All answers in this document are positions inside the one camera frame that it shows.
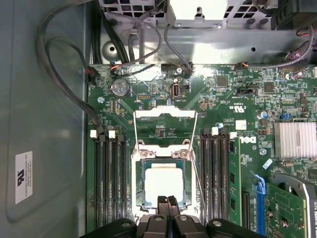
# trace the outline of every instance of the silver heatsink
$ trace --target silver heatsink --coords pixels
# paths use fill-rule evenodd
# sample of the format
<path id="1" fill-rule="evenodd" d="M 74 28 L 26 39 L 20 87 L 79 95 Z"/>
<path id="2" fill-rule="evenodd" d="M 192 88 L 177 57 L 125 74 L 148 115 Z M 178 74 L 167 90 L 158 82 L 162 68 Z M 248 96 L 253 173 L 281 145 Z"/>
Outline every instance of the silver heatsink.
<path id="1" fill-rule="evenodd" d="M 278 158 L 317 157 L 315 122 L 275 123 L 274 137 Z"/>

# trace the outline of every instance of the chip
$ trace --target chip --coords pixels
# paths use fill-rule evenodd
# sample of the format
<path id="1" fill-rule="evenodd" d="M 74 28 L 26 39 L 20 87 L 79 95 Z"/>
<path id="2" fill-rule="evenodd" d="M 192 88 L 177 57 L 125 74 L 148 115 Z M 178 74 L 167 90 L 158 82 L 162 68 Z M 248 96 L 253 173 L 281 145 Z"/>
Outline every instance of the chip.
<path id="1" fill-rule="evenodd" d="M 208 109 L 208 104 L 207 103 L 200 103 L 200 108 L 202 110 L 207 110 Z"/>
<path id="2" fill-rule="evenodd" d="M 218 76 L 217 77 L 217 86 L 218 87 L 226 87 L 227 86 L 227 77 L 226 76 Z"/>
<path id="3" fill-rule="evenodd" d="M 236 183 L 236 175 L 234 173 L 230 173 L 230 181 Z"/>
<path id="4" fill-rule="evenodd" d="M 265 119 L 261 120 L 260 125 L 261 126 L 268 126 L 268 120 L 265 120 Z"/>
<path id="5" fill-rule="evenodd" d="M 233 199 L 230 200 L 230 207 L 233 211 L 236 210 L 236 201 L 235 200 L 233 200 Z"/>
<path id="6" fill-rule="evenodd" d="M 234 141 L 229 142 L 229 151 L 234 152 Z"/>
<path id="7" fill-rule="evenodd" d="M 308 104 L 308 100 L 307 98 L 301 98 L 301 105 L 307 105 Z"/>
<path id="8" fill-rule="evenodd" d="M 317 179 L 317 170 L 308 170 L 308 179 Z"/>
<path id="9" fill-rule="evenodd" d="M 265 82 L 264 83 L 264 92 L 265 93 L 274 92 L 274 83 L 273 82 Z"/>

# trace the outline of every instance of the cable connector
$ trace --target cable connector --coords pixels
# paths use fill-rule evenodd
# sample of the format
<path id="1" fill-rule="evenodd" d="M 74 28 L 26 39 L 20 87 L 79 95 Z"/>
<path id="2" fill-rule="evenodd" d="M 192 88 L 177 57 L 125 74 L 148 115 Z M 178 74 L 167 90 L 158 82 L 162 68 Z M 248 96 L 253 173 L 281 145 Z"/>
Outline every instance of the cable connector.
<path id="1" fill-rule="evenodd" d="M 234 70 L 242 70 L 242 69 L 246 69 L 248 67 L 249 67 L 248 62 L 239 62 L 239 63 L 235 64 Z"/>
<path id="2" fill-rule="evenodd" d="M 100 77 L 99 72 L 94 67 L 91 67 L 91 66 L 88 66 L 86 71 L 89 74 L 88 81 L 95 85 L 96 78 Z"/>

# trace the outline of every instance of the screw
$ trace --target screw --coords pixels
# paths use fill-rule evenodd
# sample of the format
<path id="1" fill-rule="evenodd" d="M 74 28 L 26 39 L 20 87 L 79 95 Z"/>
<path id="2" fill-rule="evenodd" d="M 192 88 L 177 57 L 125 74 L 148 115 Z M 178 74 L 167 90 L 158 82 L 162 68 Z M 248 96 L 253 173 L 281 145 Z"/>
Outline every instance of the screw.
<path id="1" fill-rule="evenodd" d="M 127 222 L 122 224 L 123 227 L 129 227 L 130 225 L 131 225 L 131 224 L 130 224 L 130 223 L 127 223 Z"/>
<path id="2" fill-rule="evenodd" d="M 176 69 L 176 73 L 177 74 L 181 74 L 183 72 L 183 69 L 181 68 L 181 67 L 178 67 L 177 69 Z"/>
<path id="3" fill-rule="evenodd" d="M 186 217 L 186 216 L 180 216 L 179 219 L 180 219 L 181 221 L 187 221 L 187 220 L 188 220 L 188 217 Z"/>
<path id="4" fill-rule="evenodd" d="M 140 152 L 140 156 L 141 156 L 142 158 L 146 158 L 147 155 L 148 155 L 147 151 L 141 151 L 141 152 Z"/>
<path id="5" fill-rule="evenodd" d="M 163 217 L 155 217 L 154 220 L 156 220 L 156 221 L 162 221 L 162 220 L 163 220 Z"/>
<path id="6" fill-rule="evenodd" d="M 212 224 L 213 224 L 215 227 L 221 227 L 221 226 L 222 226 L 222 223 L 219 222 L 219 221 L 214 221 Z"/>
<path id="7" fill-rule="evenodd" d="M 180 152 L 180 157 L 186 157 L 186 156 L 187 156 L 187 151 Z"/>
<path id="8" fill-rule="evenodd" d="M 267 151 L 266 149 L 262 148 L 260 149 L 260 155 L 266 155 Z"/>
<path id="9" fill-rule="evenodd" d="M 105 102 L 105 98 L 104 97 L 98 97 L 97 101 L 99 103 L 104 103 Z"/>

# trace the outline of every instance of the white sticker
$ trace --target white sticker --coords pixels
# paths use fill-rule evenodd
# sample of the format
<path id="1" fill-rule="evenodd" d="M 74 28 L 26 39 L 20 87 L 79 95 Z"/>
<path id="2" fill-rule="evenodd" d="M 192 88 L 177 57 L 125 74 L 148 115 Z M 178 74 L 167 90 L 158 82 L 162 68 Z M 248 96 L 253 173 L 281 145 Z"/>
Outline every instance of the white sticker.
<path id="1" fill-rule="evenodd" d="M 33 194 L 32 151 L 15 156 L 15 204 Z"/>
<path id="2" fill-rule="evenodd" d="M 267 170 L 268 167 L 269 167 L 272 163 L 273 163 L 273 160 L 268 159 L 268 160 L 266 161 L 266 163 L 262 166 L 263 169 Z"/>
<path id="3" fill-rule="evenodd" d="M 247 121 L 246 120 L 236 120 L 236 130 L 246 130 Z"/>

